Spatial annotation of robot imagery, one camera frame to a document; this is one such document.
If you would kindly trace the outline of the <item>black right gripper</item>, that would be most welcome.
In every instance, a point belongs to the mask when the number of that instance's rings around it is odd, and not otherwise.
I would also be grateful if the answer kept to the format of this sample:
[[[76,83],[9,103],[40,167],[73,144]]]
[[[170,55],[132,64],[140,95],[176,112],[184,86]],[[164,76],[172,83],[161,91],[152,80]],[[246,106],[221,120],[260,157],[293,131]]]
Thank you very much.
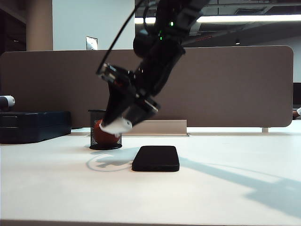
[[[111,125],[126,109],[123,119],[133,127],[156,114],[160,105],[152,98],[163,89],[173,67],[185,51],[148,50],[140,53],[136,50],[135,54],[142,59],[133,81],[139,97],[135,100],[128,91],[123,93],[114,86],[108,86],[110,95],[102,122],[105,127]]]

